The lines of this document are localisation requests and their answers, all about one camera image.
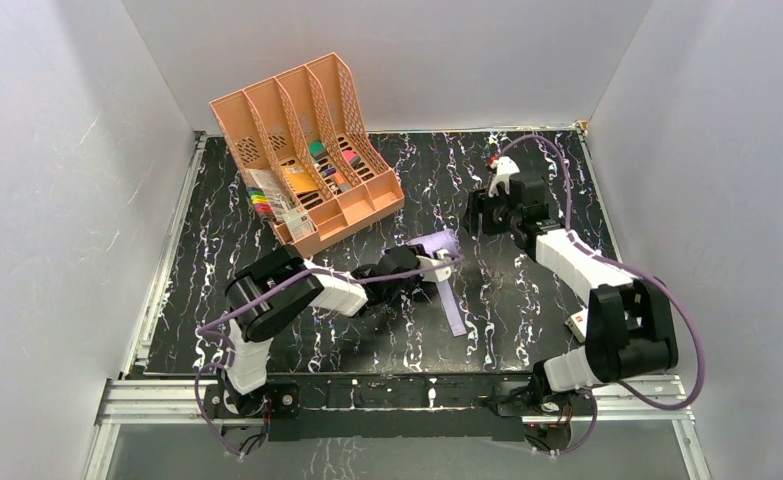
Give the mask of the lavender folding umbrella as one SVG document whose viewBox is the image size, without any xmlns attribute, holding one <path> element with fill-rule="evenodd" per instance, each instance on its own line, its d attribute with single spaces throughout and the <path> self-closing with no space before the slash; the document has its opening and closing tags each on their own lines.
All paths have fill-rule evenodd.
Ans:
<svg viewBox="0 0 783 480">
<path fill-rule="evenodd" d="M 395 247 L 386 254 L 393 257 L 390 279 L 434 284 L 451 334 L 465 335 L 467 331 L 451 286 L 455 266 L 462 259 L 456 233 L 444 229 L 415 237 L 401 245 L 401 250 Z"/>
</svg>

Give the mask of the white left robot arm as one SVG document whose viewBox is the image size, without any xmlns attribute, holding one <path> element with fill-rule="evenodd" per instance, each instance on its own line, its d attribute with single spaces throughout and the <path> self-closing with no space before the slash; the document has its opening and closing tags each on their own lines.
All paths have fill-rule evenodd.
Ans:
<svg viewBox="0 0 783 480">
<path fill-rule="evenodd" d="M 230 363 L 223 375 L 233 396 L 265 385 L 273 338 L 305 310 L 321 309 L 358 318 L 411 293 L 425 280 L 421 246 L 396 246 L 380 259 L 350 272 L 324 269 L 293 246 L 280 247 L 241 270 L 226 298 L 240 313 L 228 320 Z"/>
</svg>

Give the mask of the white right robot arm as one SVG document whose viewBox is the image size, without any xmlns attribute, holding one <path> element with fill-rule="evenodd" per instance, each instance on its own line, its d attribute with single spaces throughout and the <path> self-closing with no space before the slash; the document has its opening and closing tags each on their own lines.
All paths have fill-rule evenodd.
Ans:
<svg viewBox="0 0 783 480">
<path fill-rule="evenodd" d="M 679 349 L 669 300 L 651 282 L 610 265 L 550 215 L 541 179 L 514 174 L 468 196 L 463 228 L 473 236 L 508 234 L 538 265 L 586 303 L 582 345 L 537 362 L 528 392 L 542 403 L 584 387 L 673 368 Z"/>
</svg>

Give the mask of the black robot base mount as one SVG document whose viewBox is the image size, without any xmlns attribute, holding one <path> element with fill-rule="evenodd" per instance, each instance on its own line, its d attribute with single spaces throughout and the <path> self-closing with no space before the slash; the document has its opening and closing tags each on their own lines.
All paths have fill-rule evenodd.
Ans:
<svg viewBox="0 0 783 480">
<path fill-rule="evenodd" d="M 204 419 L 238 433 L 247 454 L 263 442 L 321 438 L 483 437 L 547 452 L 567 447 L 590 418 L 580 393 L 542 394 L 528 373 L 274 374 L 248 394 L 225 374 L 195 384 Z"/>
</svg>

